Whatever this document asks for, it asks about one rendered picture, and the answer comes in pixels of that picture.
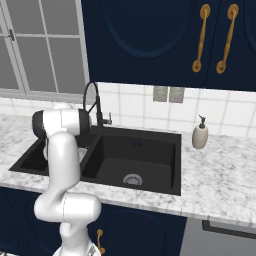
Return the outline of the black sink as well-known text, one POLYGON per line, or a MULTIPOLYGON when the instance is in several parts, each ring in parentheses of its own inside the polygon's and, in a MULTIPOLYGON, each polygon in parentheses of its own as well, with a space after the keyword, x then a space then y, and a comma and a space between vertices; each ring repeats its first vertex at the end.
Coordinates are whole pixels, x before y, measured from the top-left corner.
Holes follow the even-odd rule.
MULTIPOLYGON (((181 135, 92 127, 89 133, 75 139, 80 181, 181 194, 181 135)), ((45 140, 37 140, 11 169, 49 177, 45 146, 45 140)))

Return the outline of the black sink faucet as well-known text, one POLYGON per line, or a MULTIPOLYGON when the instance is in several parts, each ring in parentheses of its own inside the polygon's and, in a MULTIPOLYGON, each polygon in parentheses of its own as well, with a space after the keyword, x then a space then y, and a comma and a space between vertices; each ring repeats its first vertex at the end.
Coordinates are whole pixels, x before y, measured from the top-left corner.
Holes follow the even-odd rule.
POLYGON ((96 82, 91 82, 89 81, 84 89, 83 93, 83 108, 86 108, 86 96, 87 96, 87 91, 90 85, 93 85, 95 88, 95 102, 93 103, 92 107, 90 110, 93 108, 96 108, 96 119, 97 119, 97 127, 99 129, 102 129, 104 125, 111 125, 112 124, 112 117, 109 117, 108 119, 103 118, 103 114, 101 111, 101 101, 100 101, 100 95, 99 95, 99 90, 96 82))

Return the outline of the beige soap dispenser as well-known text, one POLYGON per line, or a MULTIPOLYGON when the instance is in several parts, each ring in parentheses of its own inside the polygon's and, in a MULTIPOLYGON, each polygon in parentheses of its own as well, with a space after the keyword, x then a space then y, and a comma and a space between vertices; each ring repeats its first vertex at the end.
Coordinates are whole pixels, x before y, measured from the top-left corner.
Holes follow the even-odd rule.
POLYGON ((197 125, 192 134, 192 146, 195 149, 203 149, 208 140, 208 127, 205 125, 206 118, 200 116, 201 122, 197 125))

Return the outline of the navy base cupboard door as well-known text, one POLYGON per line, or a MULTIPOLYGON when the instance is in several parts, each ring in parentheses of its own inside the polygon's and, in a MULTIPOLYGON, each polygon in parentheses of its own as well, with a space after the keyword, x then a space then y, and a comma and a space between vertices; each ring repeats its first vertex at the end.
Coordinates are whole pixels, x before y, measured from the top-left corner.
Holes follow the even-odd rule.
POLYGON ((94 243, 103 231, 102 256, 179 256, 186 222, 182 216, 102 204, 88 231, 94 243))
POLYGON ((20 256, 53 256, 61 245, 60 225, 36 218, 34 204, 40 193, 6 187, 0 187, 0 191, 25 242, 20 256))

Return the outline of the white framed window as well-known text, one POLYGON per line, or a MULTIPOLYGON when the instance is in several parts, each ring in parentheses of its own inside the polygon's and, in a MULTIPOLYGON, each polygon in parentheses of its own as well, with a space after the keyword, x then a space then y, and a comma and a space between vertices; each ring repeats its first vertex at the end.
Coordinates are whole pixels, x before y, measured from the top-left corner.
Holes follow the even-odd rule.
POLYGON ((81 0, 0 0, 1 97, 80 102, 88 81, 81 0))

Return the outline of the grey dishwasher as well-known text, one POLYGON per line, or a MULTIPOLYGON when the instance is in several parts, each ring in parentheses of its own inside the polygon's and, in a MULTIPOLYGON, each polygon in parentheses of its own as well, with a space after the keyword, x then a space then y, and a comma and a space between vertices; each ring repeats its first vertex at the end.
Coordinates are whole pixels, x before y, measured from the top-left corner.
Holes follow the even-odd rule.
POLYGON ((189 218, 180 256, 256 256, 256 228, 189 218))

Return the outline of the grey wall socket plate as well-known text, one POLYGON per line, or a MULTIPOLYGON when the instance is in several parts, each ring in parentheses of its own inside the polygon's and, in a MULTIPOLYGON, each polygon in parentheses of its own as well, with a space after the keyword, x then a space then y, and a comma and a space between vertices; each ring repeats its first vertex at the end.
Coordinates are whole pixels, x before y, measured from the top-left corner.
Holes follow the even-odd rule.
POLYGON ((170 103, 182 103, 184 100, 185 89, 183 87, 171 87, 169 93, 170 103))
POLYGON ((153 88, 153 100, 155 102, 166 102, 168 95, 168 88, 165 86, 155 86, 153 88))

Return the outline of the navy wall cupboard door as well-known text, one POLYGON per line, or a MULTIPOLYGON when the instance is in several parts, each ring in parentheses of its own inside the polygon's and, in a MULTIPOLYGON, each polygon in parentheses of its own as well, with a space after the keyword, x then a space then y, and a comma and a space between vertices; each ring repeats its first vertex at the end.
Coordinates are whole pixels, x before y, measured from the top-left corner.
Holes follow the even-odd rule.
POLYGON ((256 92, 256 0, 221 0, 206 88, 256 92), (235 20, 226 70, 223 74, 218 74, 216 65, 223 59, 231 23, 227 11, 231 4, 237 4, 239 12, 235 20))
POLYGON ((90 79, 94 82, 202 88, 220 0, 81 0, 90 79), (210 5, 201 70, 195 73, 210 5))

